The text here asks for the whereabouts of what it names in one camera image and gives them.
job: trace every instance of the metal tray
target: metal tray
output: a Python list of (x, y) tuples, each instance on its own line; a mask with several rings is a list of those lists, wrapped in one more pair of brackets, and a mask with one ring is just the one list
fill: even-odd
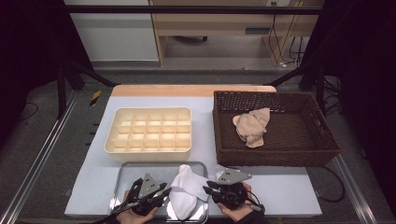
[[(166, 189), (170, 187), (178, 174), (178, 168), (182, 164), (187, 164), (197, 174), (207, 178), (207, 170), (203, 163), (198, 161), (186, 162), (125, 162), (119, 171), (114, 197), (110, 201), (109, 213), (114, 207), (122, 203), (124, 193), (129, 190), (132, 184), (145, 174), (150, 174), (154, 180), (161, 184), (167, 183)], [(163, 206), (157, 211), (155, 218), (150, 222), (154, 223), (205, 223), (207, 221), (207, 203), (198, 199), (191, 216), (186, 220), (178, 220), (173, 210), (169, 198), (166, 198)]]

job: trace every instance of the table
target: table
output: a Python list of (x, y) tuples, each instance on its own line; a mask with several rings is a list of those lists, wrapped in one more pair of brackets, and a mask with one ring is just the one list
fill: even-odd
[[(78, 174), (65, 213), (72, 217), (105, 216), (121, 163), (104, 151), (114, 113), (121, 107), (187, 106), (192, 112), (192, 147), (189, 161), (201, 161), (215, 180), (216, 152), (213, 131), (213, 91), (276, 91), (269, 86), (120, 85), (114, 88), (86, 160)], [(266, 207), (268, 216), (312, 217), (321, 214), (304, 167), (240, 167), (253, 174), (246, 181)], [(223, 217), (210, 199), (209, 217)]]

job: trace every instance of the brown basket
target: brown basket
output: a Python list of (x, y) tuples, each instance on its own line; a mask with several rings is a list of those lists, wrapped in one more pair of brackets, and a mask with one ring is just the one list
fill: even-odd
[[(323, 166), (342, 150), (311, 93), (215, 91), (213, 121), (218, 164)], [(245, 146), (233, 117), (270, 107), (262, 147)]]

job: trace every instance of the white plastic tray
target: white plastic tray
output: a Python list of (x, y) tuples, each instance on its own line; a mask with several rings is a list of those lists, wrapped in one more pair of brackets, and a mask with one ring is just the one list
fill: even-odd
[(186, 161), (191, 149), (187, 107), (120, 108), (105, 151), (116, 161)]

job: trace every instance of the cabinet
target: cabinet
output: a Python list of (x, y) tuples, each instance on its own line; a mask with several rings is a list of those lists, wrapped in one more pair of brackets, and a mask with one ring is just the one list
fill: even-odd
[[(151, 6), (265, 7), (267, 0), (149, 0), (149, 4)], [(290, 0), (288, 7), (321, 7), (322, 5), (323, 0)], [(167, 38), (175, 35), (259, 35), (265, 43), (264, 50), (268, 50), (273, 64), (277, 64), (288, 46), (289, 37), (310, 36), (317, 19), (317, 15), (152, 14), (161, 64), (165, 57)]]

